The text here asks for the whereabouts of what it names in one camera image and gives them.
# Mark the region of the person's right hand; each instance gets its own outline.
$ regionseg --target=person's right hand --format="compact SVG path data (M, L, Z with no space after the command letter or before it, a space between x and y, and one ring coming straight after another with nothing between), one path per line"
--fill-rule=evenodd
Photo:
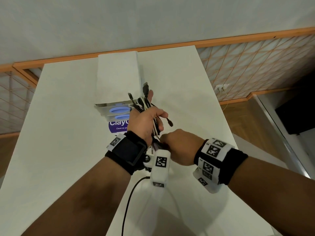
M204 142L204 139L181 129L163 134L160 140L168 144L171 159L183 166L194 164L195 155Z

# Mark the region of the blue oval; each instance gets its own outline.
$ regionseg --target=blue oval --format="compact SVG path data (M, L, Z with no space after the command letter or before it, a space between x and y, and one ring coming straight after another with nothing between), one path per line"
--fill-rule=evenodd
M116 119L128 119L129 118L129 114L123 114L123 115L117 115L115 116Z
M115 107L109 110L111 113L124 113L129 111L129 107Z

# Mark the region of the person's right arm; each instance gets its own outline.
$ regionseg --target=person's right arm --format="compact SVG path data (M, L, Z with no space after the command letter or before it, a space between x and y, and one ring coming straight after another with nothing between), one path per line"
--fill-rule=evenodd
M173 161L191 166L204 140L178 129L161 136ZM283 235L315 235L315 181L248 157L228 187Z

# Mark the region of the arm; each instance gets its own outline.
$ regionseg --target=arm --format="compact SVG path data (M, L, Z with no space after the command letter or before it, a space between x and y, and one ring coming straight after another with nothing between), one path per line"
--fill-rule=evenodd
M153 91L149 91L151 101ZM130 112L128 131L143 139L147 146L152 143L153 118L168 117L157 107L150 107L139 113ZM157 118L158 127L163 123ZM130 177L128 172L112 160L107 152L91 170L71 186L54 202L29 228L23 236L42 235L106 235L120 201L126 191Z
M162 135L175 162L190 166L204 140L178 129ZM248 157L228 187L272 226L286 235L315 234L315 181Z

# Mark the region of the white table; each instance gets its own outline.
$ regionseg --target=white table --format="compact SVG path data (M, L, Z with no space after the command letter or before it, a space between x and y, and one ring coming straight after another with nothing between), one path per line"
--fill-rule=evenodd
M169 113L171 129L235 145L194 46L140 52L153 102ZM20 235L105 154L113 135L93 108L97 58L46 64L0 190L0 235ZM270 225L228 187L210 194L192 176L194 166L172 162L168 188L144 181L128 209L125 235L267 236ZM120 235L136 181L126 190L107 235Z

